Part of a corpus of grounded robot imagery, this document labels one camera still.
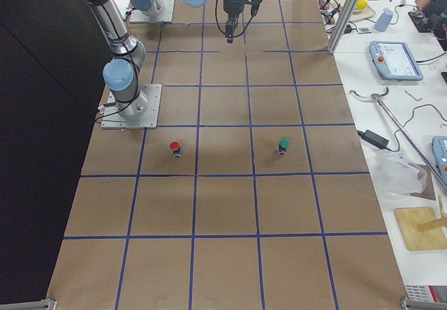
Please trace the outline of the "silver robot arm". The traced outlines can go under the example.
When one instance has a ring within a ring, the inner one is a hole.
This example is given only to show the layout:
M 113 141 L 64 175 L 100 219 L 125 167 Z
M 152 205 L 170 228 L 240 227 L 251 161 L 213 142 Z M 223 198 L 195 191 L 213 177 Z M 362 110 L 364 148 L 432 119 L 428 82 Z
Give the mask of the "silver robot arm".
M 139 73 L 145 60 L 145 49 L 140 40 L 130 34 L 113 0 L 85 0 L 105 36 L 112 61 L 103 68 L 103 79 L 115 99 L 115 110 L 101 117 L 113 128 L 142 128 L 146 115 L 157 117 L 159 101 L 149 95 L 156 85 L 144 86 Z M 181 0 L 198 8 L 207 0 Z
M 131 5 L 146 15 L 161 13 L 165 7 L 162 0 L 130 0 Z

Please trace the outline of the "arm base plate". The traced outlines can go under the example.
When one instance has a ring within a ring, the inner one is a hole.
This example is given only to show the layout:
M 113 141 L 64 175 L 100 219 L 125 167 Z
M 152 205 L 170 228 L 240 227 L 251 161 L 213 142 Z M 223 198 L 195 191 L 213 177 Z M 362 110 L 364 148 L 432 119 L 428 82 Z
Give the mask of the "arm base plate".
M 144 84 L 140 86 L 140 95 L 130 106 L 120 103 L 116 106 L 115 97 L 110 91 L 108 102 L 101 119 L 102 129 L 156 129 L 162 95 L 161 84 Z
M 130 0 L 130 23 L 169 23 L 175 0 Z

